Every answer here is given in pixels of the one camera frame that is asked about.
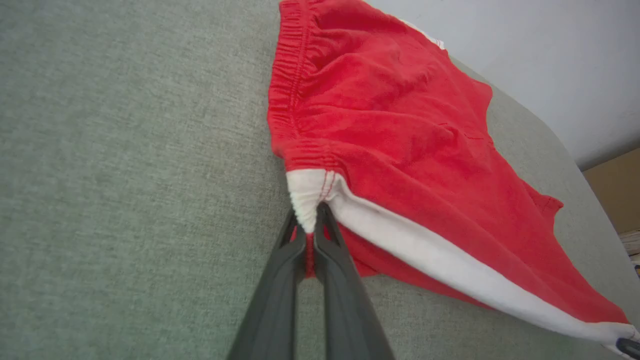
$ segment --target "seam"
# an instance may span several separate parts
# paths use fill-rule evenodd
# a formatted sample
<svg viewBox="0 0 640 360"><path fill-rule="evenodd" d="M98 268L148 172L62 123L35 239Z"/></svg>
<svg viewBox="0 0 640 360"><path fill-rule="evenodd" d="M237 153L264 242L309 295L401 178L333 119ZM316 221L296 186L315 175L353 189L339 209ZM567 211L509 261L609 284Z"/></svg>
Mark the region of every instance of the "seam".
<svg viewBox="0 0 640 360"><path fill-rule="evenodd" d="M549 199L547 199L547 202L545 203L545 205L542 207L542 211L541 214L546 214L547 210L549 210L549 204L551 203L551 200L553 199L553 197L549 197Z"/></svg>
<svg viewBox="0 0 640 360"><path fill-rule="evenodd" d="M335 184L335 171L332 170L332 178L331 178L331 185L329 185L329 190L327 190L326 194L324 195L324 197L322 198L322 200L325 200L327 198L327 196L329 196L329 194L331 194L331 189L333 189L333 184Z"/></svg>
<svg viewBox="0 0 640 360"><path fill-rule="evenodd" d="M291 84L291 92L289 96L289 119L291 125L296 132L296 136L300 137L300 128L298 121L293 115L295 108L298 105L298 89L300 88L300 82L302 80L302 65L307 53L307 46L309 41L309 23L308 23L308 4L306 1L300 1L300 23L302 27L302 39L300 44L300 52L298 53L298 64L296 64L296 73L293 84Z"/></svg>
<svg viewBox="0 0 640 360"><path fill-rule="evenodd" d="M320 189L320 193L318 194L318 198L317 198L317 200L316 200L316 206L317 206L318 204L320 204L320 202L321 202L321 201L322 201L322 199L323 199L324 186L325 186L325 184L326 184L326 178L327 178L327 174L328 174L328 173L329 173L329 172L325 169L325 170L324 170L324 180L323 180L323 182L322 182L322 188Z"/></svg>
<svg viewBox="0 0 640 360"><path fill-rule="evenodd" d="M637 331L637 330L636 330L636 328L634 327L634 333L633 333L633 334L631 334L631 336L629 336L627 339L628 339L628 340L634 340L634 341L635 341L635 337L636 337L636 334L637 334L637 333L638 333L638 331Z"/></svg>

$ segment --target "red stitching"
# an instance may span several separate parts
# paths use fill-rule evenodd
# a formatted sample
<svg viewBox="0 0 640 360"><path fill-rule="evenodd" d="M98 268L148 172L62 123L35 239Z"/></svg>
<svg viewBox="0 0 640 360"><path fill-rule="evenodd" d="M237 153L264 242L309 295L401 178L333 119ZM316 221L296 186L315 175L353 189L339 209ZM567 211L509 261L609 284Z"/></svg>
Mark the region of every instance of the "red stitching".
<svg viewBox="0 0 640 360"><path fill-rule="evenodd" d="M323 200L325 200L326 197L329 196L329 194L331 193L331 189L333 189L333 184L335 184L335 171L333 171L333 177L331 178L331 185L329 186L329 190L324 195Z"/></svg>
<svg viewBox="0 0 640 360"><path fill-rule="evenodd" d="M629 338L627 338L627 339L629 339L629 340L634 340L634 338L636 337L636 334L637 334L637 330L636 330L636 328L634 327L634 333L631 335L631 337L629 337Z"/></svg>
<svg viewBox="0 0 640 360"><path fill-rule="evenodd" d="M324 192L324 185L326 184L326 175L327 175L327 171L324 171L324 180L322 182L322 188L320 189L320 194L318 194L318 199L316 200L316 203L320 203L320 201L322 200L322 194Z"/></svg>
<svg viewBox="0 0 640 360"><path fill-rule="evenodd" d="M296 135L300 137L300 127L298 126L298 119L293 115L295 108L298 105L298 89L300 88L300 83L302 82L302 70L304 66L304 61L307 58L307 47L309 43L309 32L310 32L310 9L307 7L307 3L302 1L299 3L300 6L300 19L299 22L303 27L303 33L300 44L300 51L298 53L298 63L296 64L296 72L294 74L295 78L293 84L291 85L291 93L289 94L289 118L291 120L291 125L293 125L293 129L296 132Z"/></svg>

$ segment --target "gray couch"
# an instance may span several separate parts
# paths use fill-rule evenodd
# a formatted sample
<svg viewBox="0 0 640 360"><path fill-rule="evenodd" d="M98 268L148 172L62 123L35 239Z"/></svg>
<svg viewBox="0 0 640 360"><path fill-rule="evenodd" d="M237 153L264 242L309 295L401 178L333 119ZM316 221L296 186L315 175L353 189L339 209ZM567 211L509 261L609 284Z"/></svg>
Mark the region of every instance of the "gray couch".
<svg viewBox="0 0 640 360"><path fill-rule="evenodd" d="M3 1L0 358L224 358L290 206L266 124L278 23L267 0ZM640 282L587 182L494 91L496 147L566 204L558 240L640 325ZM398 359L617 358L385 276L365 285ZM319 283L299 301L299 358L322 359Z"/></svg>

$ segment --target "red fabric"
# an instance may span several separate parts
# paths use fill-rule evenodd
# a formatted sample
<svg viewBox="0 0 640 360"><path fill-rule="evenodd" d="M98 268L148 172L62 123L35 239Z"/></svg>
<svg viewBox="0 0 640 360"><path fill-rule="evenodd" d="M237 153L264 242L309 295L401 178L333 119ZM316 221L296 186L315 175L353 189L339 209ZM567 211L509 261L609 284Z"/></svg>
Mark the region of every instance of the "red fabric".
<svg viewBox="0 0 640 360"><path fill-rule="evenodd" d="M346 233L346 231L348 231L348 229L346 229L343 226L341 226L340 228L343 234ZM296 238L296 233L298 231L299 231L298 227L295 227L293 229L293 233L291 234L291 241L293 241ZM328 239L331 238L326 228L324 229L324 236ZM358 270L358 273L360 274L360 276L372 276L372 275L378 274L378 272L375 271L373 268L371 268L369 265L367 265L367 263L363 263L359 259L353 259L353 262L355 263L356 270ZM316 276L315 269L316 269L316 261L314 259L314 235L307 234L307 248L305 249L305 277L315 277Z"/></svg>
<svg viewBox="0 0 640 360"><path fill-rule="evenodd" d="M355 195L439 234L564 312L628 323L558 245L553 220L562 203L523 182L495 150L488 85L363 1L285 0L280 12L268 121L288 171L334 170ZM357 262L479 304L342 230Z"/></svg>

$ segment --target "white trim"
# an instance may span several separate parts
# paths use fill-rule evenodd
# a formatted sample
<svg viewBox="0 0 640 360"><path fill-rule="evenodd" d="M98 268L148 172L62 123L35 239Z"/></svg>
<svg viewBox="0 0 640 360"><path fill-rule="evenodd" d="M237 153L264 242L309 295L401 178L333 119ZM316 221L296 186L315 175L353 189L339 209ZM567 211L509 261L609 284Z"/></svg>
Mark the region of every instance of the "white trim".
<svg viewBox="0 0 640 360"><path fill-rule="evenodd" d="M327 180L332 179L327 190ZM633 325L587 323L546 303L467 254L442 236L366 199L353 195L344 178L323 169L294 170L287 182L296 216L313 231L316 206L324 199L336 219L354 233L426 275L504 313L576 338L615 344L635 337Z"/></svg>

